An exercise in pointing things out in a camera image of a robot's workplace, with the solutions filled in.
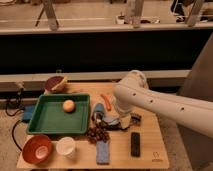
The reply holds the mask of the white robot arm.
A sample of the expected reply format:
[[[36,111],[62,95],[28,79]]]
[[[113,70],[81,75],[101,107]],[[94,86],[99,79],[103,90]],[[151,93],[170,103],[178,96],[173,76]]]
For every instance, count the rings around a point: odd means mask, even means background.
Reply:
[[[114,97],[121,114],[140,107],[213,138],[213,102],[152,91],[139,70],[130,71],[115,85]]]

